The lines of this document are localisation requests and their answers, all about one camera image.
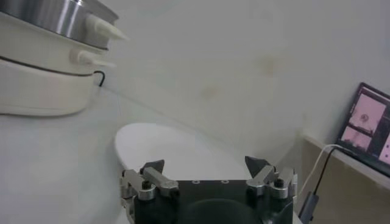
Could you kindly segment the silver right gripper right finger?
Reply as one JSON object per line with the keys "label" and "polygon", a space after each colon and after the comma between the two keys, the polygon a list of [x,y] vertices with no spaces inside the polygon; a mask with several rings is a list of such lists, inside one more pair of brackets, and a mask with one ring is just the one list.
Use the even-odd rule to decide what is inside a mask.
{"label": "silver right gripper right finger", "polygon": [[251,179],[246,181],[247,187],[256,197],[269,194],[277,200],[297,196],[297,174],[292,168],[277,170],[265,159],[245,156],[245,163]]}

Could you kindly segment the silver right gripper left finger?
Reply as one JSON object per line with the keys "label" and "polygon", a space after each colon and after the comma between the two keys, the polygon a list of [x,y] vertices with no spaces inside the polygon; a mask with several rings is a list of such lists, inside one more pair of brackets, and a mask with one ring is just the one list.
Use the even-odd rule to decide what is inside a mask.
{"label": "silver right gripper left finger", "polygon": [[176,200],[179,198],[179,182],[162,174],[163,159],[146,163],[139,171],[123,170],[120,177],[121,197],[128,200],[138,197],[141,201],[154,200],[158,195]]}

